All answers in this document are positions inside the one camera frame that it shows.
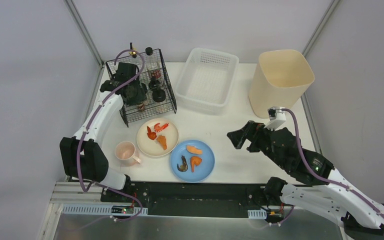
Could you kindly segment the small dark spice jar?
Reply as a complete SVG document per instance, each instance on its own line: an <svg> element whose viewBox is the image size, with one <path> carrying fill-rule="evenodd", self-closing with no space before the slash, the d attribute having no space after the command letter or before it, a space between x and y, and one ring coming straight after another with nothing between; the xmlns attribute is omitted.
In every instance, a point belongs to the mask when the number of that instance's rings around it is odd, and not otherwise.
<svg viewBox="0 0 384 240"><path fill-rule="evenodd" d="M141 104L138 104L136 107L137 107L137 111L140 113L142 113L146 110L146 105L144 102L142 102Z"/></svg>

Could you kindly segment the black lid jar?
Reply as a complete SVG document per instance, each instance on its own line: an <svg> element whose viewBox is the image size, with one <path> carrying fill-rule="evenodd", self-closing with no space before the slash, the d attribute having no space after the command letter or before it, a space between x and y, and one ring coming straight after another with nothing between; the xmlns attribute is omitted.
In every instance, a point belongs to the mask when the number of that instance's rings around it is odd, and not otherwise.
<svg viewBox="0 0 384 240"><path fill-rule="evenodd" d="M150 78L148 88L153 92L160 90L161 89L161 82L156 77L152 76Z"/></svg>
<svg viewBox="0 0 384 240"><path fill-rule="evenodd" d="M152 92L152 100L155 103L162 103L166 98L166 92L163 89L156 89Z"/></svg>

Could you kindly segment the red label sauce bottle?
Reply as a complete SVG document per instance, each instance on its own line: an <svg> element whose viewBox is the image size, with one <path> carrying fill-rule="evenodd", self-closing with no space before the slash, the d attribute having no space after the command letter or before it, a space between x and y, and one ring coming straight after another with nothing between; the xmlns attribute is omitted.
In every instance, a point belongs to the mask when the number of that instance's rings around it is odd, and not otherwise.
<svg viewBox="0 0 384 240"><path fill-rule="evenodd" d="M156 80L160 80L161 78L161 67L156 54L154 54L154 50L152 47L147 47L145 49L145 53L147 55L146 69L151 78L155 78Z"/></svg>

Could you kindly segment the gold cap oil bottle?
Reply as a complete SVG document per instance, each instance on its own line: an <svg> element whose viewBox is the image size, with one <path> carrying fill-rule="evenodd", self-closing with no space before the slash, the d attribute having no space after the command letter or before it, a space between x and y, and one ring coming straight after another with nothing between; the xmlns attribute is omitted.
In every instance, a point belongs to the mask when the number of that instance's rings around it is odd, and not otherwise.
<svg viewBox="0 0 384 240"><path fill-rule="evenodd" d="M134 59L137 58L138 56L137 49L135 48L132 42L129 43L129 47L130 47L129 55Z"/></svg>

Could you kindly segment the cream plate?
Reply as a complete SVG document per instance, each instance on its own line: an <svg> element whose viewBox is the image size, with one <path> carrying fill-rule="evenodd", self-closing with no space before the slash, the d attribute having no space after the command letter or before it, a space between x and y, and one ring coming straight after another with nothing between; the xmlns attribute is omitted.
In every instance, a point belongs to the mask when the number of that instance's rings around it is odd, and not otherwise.
<svg viewBox="0 0 384 240"><path fill-rule="evenodd" d="M161 145L155 140L151 140L147 136L147 126L151 128L153 132L154 131L154 125L157 123L169 123L169 126L164 129L161 132L156 132L157 136L158 135L163 135L166 137L166 142L167 142L167 149L163 150ZM138 148L145 154L148 155L149 157L152 158L159 158L162 156L165 156L169 154L175 146L179 142L179 131L176 125L166 119L166 118L154 118L151 119L144 124L138 129L137 134L136 134L136 143Z"/></svg>

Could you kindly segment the blue plate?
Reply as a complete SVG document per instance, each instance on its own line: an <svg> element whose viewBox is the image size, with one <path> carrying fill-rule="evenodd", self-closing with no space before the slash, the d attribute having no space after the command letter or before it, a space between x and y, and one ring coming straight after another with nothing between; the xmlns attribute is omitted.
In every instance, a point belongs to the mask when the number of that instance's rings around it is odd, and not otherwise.
<svg viewBox="0 0 384 240"><path fill-rule="evenodd" d="M196 155L189 153L186 149L187 145L195 146L198 149L203 151L203 154ZM184 155L187 164L188 170L186 172L180 172L177 169L177 164L181 165L182 160L181 156ZM192 156L198 156L202 159L202 163L199 166L196 166L194 172L191 172L190 158ZM189 139L179 143L171 152L169 158L169 165L173 174L181 181L187 183L199 183L204 181L212 173L215 167L215 155L212 149L203 141Z"/></svg>

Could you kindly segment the pink mug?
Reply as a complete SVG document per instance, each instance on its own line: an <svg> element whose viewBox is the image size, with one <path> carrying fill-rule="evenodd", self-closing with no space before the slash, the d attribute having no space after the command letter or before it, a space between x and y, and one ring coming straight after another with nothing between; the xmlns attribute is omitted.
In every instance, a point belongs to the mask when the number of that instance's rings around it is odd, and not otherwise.
<svg viewBox="0 0 384 240"><path fill-rule="evenodd" d="M115 156L124 167L141 164L139 152L136 146L130 141L122 141L115 147Z"/></svg>

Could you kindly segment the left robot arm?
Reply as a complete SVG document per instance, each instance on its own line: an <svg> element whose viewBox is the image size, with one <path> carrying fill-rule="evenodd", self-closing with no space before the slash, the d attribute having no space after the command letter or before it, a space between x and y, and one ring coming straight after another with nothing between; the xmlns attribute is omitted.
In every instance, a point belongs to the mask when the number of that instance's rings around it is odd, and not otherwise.
<svg viewBox="0 0 384 240"><path fill-rule="evenodd" d="M134 65L133 72L126 74L127 81L105 81L97 94L96 105L80 129L60 141L64 172L77 178L84 192L92 184L115 190L122 190L126 184L127 176L109 166L101 145L116 112L124 105L120 90L136 81L143 70L143 66Z"/></svg>

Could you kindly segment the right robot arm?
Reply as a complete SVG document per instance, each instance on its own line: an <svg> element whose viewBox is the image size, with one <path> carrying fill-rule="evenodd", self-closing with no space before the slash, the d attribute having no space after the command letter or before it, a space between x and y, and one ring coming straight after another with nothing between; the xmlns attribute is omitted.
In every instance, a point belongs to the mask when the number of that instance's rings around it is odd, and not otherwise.
<svg viewBox="0 0 384 240"><path fill-rule="evenodd" d="M241 129L228 132L227 137L235 149L250 141L247 151L263 153L298 182L327 195L307 192L272 176L262 191L270 204L305 209L337 224L354 240L384 240L384 203L356 190L323 155L300 148L286 127L271 130L250 120Z"/></svg>

